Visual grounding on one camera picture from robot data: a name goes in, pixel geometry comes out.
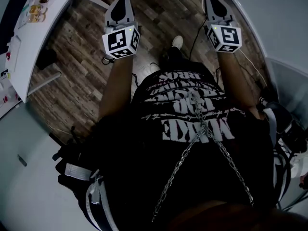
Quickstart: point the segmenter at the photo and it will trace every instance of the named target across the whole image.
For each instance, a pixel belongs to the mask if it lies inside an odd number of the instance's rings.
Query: white wall
[[[73,193],[57,181],[52,156],[59,148],[25,104],[0,120],[0,221],[7,230],[96,230]]]
[[[308,77],[275,61],[271,62],[271,67],[279,103],[308,128]]]
[[[265,54],[308,74],[308,0],[233,0]]]

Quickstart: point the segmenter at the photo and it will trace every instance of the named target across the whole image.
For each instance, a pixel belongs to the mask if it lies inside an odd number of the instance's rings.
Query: cable
[[[50,125],[48,125],[48,124],[47,124],[47,126],[50,127],[50,128],[53,129],[53,130],[58,130],[58,131],[60,131],[60,132],[62,132],[62,133],[66,133],[66,134],[68,134],[68,135],[71,135],[70,133],[64,132],[64,131],[62,131],[61,129],[53,128],[52,126],[50,126]]]
[[[249,60],[249,58],[244,54],[244,52],[243,52],[241,49],[239,49],[239,50],[240,50],[240,52],[243,54],[243,56],[244,56],[244,57],[251,63],[251,65],[255,68],[255,70],[258,72],[258,74],[261,76],[261,78],[262,78],[263,81],[264,81],[265,86],[268,87],[267,84],[266,84],[266,82],[265,82],[264,77],[261,75],[261,73],[259,72],[259,70],[257,70],[257,68],[256,68],[255,65],[252,63],[252,61]]]
[[[287,170],[287,167],[290,167],[290,168],[291,168],[290,162],[291,162],[291,159],[294,157],[294,154],[295,154],[294,151],[292,151],[292,152],[290,153],[289,158],[288,158],[288,162],[286,162],[286,164],[285,164],[285,166],[284,166],[284,168],[283,168],[283,172],[282,172],[283,175],[284,175],[285,171]]]
[[[275,198],[275,202],[278,203],[281,198],[284,196],[289,184],[290,184],[290,180],[291,180],[291,165],[290,165],[290,161],[291,161],[291,158],[293,157],[292,154],[290,157],[288,157],[286,154],[285,154],[285,151],[281,148],[281,146],[279,144],[276,144],[275,146],[275,151],[276,153],[282,157],[282,159],[284,160],[285,162],[285,165],[283,166],[283,162],[281,162],[281,166],[282,166],[282,169],[279,170],[279,172],[277,171],[277,183],[275,185],[275,194],[277,195]],[[285,186],[284,188],[282,189],[283,187],[283,179],[284,179],[284,176],[286,174],[286,183],[285,183]]]
[[[104,65],[108,65],[110,63],[114,63],[115,62],[115,58],[111,58],[111,59],[108,59],[107,57],[103,57],[102,60],[101,60],[102,64]]]
[[[204,0],[201,0],[201,7],[202,7],[202,10],[203,10],[203,12],[204,12],[204,14],[205,14],[205,10],[204,10],[204,7],[203,7],[203,4],[205,3],[205,1]]]
[[[138,81],[137,81],[137,75],[134,74],[134,73],[131,73],[131,75],[134,76],[134,78],[135,78],[135,84],[136,84],[137,87],[139,87],[139,84],[138,84]]]
[[[220,67],[215,70],[216,84],[218,84],[218,81],[219,81],[219,71],[220,71]]]
[[[150,65],[151,65],[151,64],[155,64],[157,67],[160,68],[160,66],[159,66],[158,64],[154,63],[154,62],[150,63]]]
[[[198,38],[199,32],[200,32],[201,28],[203,27],[204,23],[206,22],[206,20],[207,20],[207,19],[204,20],[204,22],[202,23],[201,27],[199,27],[199,29],[198,29],[197,36],[196,36],[196,38],[195,38],[194,41],[193,41],[192,49],[191,49],[191,52],[189,53],[189,60],[191,60],[191,56],[192,56],[192,51],[193,51],[194,44],[195,44],[195,42],[196,42],[196,40],[197,40],[197,38]]]
[[[245,70],[245,71],[247,72],[247,74],[254,80],[254,82],[256,83],[256,85],[262,90],[262,89],[263,89],[262,86],[260,87],[260,86],[257,84],[258,81],[255,80],[254,76],[253,76],[245,67],[243,67],[243,66],[240,64],[239,59],[237,59],[236,55],[234,55],[234,56],[235,56],[235,59],[236,59],[236,61],[237,61],[237,64],[238,64],[243,70]]]
[[[308,190],[305,190],[293,203],[289,204],[286,208],[283,209],[283,211],[289,211],[292,209],[296,204],[303,202],[308,198],[306,194],[308,193]]]

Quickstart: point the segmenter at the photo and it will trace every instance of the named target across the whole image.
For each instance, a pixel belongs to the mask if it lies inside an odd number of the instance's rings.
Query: food item
[[[34,14],[38,14],[38,13],[46,13],[47,8],[43,5],[32,5],[30,7],[29,13],[34,13]]]
[[[40,3],[47,3],[48,0],[39,0]]]
[[[36,22],[43,22],[46,19],[46,15],[43,14],[30,14],[28,17],[28,23],[36,23]]]

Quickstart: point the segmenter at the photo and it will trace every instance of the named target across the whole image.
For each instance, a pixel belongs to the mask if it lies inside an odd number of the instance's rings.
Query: black t-shirt
[[[206,122],[233,158],[255,207],[273,206],[273,150],[264,123],[234,107],[207,69],[160,70],[138,87],[128,111],[99,122],[101,170],[120,230],[149,229],[164,186],[200,129],[188,99],[192,90],[199,93]],[[164,225],[208,200],[249,205],[229,162],[203,135],[177,172],[155,223]]]

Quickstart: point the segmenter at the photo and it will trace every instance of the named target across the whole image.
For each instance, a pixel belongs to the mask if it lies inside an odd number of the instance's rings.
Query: white marker cube
[[[233,53],[242,46],[241,29],[238,27],[211,25],[207,36],[218,52]]]
[[[103,35],[106,54],[119,59],[134,55],[140,39],[140,33],[135,26],[125,27]]]

